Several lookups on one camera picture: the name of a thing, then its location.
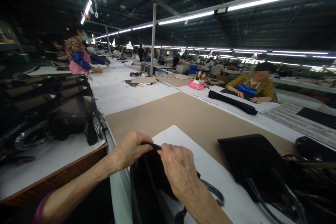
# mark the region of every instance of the pink sleeve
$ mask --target pink sleeve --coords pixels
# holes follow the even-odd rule
[[[42,210],[44,207],[44,204],[46,203],[47,199],[49,198],[49,196],[56,191],[57,189],[54,189],[52,191],[50,191],[46,196],[44,196],[44,198],[41,200],[39,206],[36,209],[32,224],[40,224],[41,223],[41,218],[42,218]]]

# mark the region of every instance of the blue sleeve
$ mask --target blue sleeve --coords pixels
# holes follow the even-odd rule
[[[84,60],[83,54],[81,54],[80,52],[73,52],[71,55],[72,60],[80,65],[83,69],[91,69],[90,64]]]
[[[105,65],[105,61],[102,60],[102,59],[100,59],[100,58],[98,58],[95,54],[91,55],[91,60],[94,61],[94,62],[96,62],[99,65]]]

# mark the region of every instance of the yellow patterned shirt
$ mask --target yellow patterned shirt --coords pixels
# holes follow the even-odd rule
[[[228,86],[232,86],[234,88],[238,87],[241,84],[244,84],[252,77],[252,74],[241,75],[238,78],[234,79],[233,81],[229,82],[225,85],[227,88]],[[248,88],[257,88],[257,84],[251,85],[251,82],[246,83],[246,87]],[[265,80],[260,82],[260,85],[257,89],[257,94],[263,93],[264,97],[271,97],[272,100],[274,99],[274,91],[273,91],[273,81]]]

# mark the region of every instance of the pink container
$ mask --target pink container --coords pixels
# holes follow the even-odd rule
[[[196,84],[196,83],[193,83],[193,81],[194,81],[193,79],[189,80],[189,87],[201,90],[206,86],[206,84],[204,82],[200,81],[199,84]]]

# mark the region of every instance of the ceiling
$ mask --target ceiling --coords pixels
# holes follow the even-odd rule
[[[34,26],[66,33],[69,22],[81,20],[88,0],[5,0],[19,19]],[[186,13],[232,0],[162,0],[175,11]],[[99,17],[91,21],[121,29],[152,21],[151,0],[96,0]],[[159,44],[202,47],[242,47],[292,50],[336,49],[336,0],[286,0],[156,27]],[[157,8],[157,20],[172,17]],[[85,22],[96,36],[105,27]],[[116,29],[108,28],[112,33]],[[119,35],[122,41],[150,44],[152,29]]]

